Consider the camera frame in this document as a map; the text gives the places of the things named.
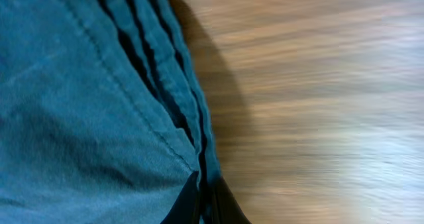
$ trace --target brown wooden floor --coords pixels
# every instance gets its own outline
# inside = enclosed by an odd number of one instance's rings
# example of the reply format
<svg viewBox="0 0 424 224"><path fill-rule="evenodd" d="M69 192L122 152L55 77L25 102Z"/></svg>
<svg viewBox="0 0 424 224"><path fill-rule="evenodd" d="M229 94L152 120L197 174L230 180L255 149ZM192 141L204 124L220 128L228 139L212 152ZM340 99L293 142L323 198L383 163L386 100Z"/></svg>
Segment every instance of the brown wooden floor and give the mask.
<svg viewBox="0 0 424 224"><path fill-rule="evenodd" d="M424 0L172 0L253 223L424 223Z"/></svg>

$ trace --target blue cloth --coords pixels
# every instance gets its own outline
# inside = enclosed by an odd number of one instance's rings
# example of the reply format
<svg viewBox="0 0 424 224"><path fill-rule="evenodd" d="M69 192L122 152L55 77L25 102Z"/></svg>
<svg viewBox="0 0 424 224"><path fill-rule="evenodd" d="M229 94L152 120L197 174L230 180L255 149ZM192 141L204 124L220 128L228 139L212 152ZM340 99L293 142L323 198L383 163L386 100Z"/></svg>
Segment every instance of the blue cloth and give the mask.
<svg viewBox="0 0 424 224"><path fill-rule="evenodd" d="M221 176L167 0L0 0L0 223L160 223L194 171Z"/></svg>

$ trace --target blue fabric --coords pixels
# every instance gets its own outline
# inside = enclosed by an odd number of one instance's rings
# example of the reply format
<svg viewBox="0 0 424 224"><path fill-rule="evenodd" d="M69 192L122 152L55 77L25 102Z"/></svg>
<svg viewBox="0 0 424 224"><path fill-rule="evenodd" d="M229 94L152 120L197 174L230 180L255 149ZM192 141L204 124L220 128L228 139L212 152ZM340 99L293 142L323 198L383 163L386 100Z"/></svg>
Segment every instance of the blue fabric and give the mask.
<svg viewBox="0 0 424 224"><path fill-rule="evenodd" d="M200 170L221 176L167 0L0 0L0 223L160 223Z"/></svg>

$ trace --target wooden surface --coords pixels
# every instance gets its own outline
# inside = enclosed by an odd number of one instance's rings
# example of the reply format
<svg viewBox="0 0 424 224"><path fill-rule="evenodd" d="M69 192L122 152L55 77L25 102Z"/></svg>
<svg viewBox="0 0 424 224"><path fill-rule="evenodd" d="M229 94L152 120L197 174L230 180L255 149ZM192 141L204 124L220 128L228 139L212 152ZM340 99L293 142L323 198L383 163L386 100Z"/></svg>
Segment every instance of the wooden surface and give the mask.
<svg viewBox="0 0 424 224"><path fill-rule="evenodd" d="M183 1L253 223L424 223L424 0Z"/></svg>

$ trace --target garment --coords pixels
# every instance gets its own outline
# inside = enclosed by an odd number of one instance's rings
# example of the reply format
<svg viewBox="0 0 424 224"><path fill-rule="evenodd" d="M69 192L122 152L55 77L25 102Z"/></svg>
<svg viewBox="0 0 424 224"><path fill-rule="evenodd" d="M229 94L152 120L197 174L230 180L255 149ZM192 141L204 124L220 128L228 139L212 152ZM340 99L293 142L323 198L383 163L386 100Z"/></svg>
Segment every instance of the garment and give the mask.
<svg viewBox="0 0 424 224"><path fill-rule="evenodd" d="M160 223L221 177L167 0L0 0L0 223Z"/></svg>

